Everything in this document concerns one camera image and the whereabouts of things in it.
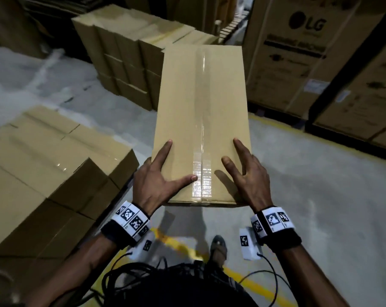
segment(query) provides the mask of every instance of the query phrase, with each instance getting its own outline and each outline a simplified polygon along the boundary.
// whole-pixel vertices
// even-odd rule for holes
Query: gray floor
[[[140,163],[151,154],[156,113],[104,90],[92,65],[60,52],[40,61],[0,48],[0,126],[37,103],[133,146]],[[386,306],[386,162],[274,122],[249,122],[252,150],[270,174],[273,201],[289,213],[312,257],[351,306]],[[247,207],[162,207],[152,219],[198,253],[207,253],[212,237],[223,235],[226,266],[245,275],[267,268],[241,256],[238,230],[250,225],[251,215]],[[264,253],[281,271],[274,255]],[[158,255],[171,263],[183,260],[163,245],[152,260]],[[269,275],[251,278],[274,289]],[[294,302],[285,285],[279,293]]]

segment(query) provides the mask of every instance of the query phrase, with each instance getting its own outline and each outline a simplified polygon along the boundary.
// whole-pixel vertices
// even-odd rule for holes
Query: hand
[[[242,174],[228,156],[221,162],[233,178],[241,197],[247,201],[254,213],[273,205],[267,170],[260,161],[237,138],[233,140],[242,164]]]
[[[151,162],[151,157],[149,157],[135,173],[133,202],[142,207],[149,217],[183,187],[197,181],[197,176],[193,174],[174,181],[164,179],[161,170],[172,143],[172,140],[167,141],[157,153],[154,161]]]

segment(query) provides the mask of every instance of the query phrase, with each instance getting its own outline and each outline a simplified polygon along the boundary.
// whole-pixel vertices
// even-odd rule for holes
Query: wristband
[[[301,238],[294,224],[281,207],[269,207],[251,217],[257,241],[266,244],[274,253],[299,246]]]
[[[151,228],[149,217],[136,205],[125,201],[101,232],[121,249],[134,246]]]

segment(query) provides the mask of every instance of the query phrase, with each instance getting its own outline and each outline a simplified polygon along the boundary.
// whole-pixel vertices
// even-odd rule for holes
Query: lg logo
[[[298,11],[291,15],[288,25],[291,29],[298,29],[305,24],[305,29],[307,30],[320,31],[325,23],[326,20],[323,18],[314,21],[312,16],[307,19],[307,16],[303,12]]]

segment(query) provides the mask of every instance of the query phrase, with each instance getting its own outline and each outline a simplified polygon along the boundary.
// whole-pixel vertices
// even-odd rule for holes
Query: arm
[[[257,157],[234,139],[243,165],[241,174],[230,158],[221,161],[233,178],[242,198],[257,213],[273,205],[269,176]],[[277,252],[277,258],[288,278],[300,306],[349,306],[302,245]]]
[[[139,205],[149,217],[179,190],[197,180],[197,176],[193,174],[174,181],[166,181],[163,178],[161,169],[171,147],[172,141],[169,140],[153,162],[148,158],[135,173],[133,203]],[[114,242],[103,234],[97,235],[68,258],[52,278],[28,296],[27,306],[49,306],[62,294],[79,287],[93,269],[106,262],[117,250]]]

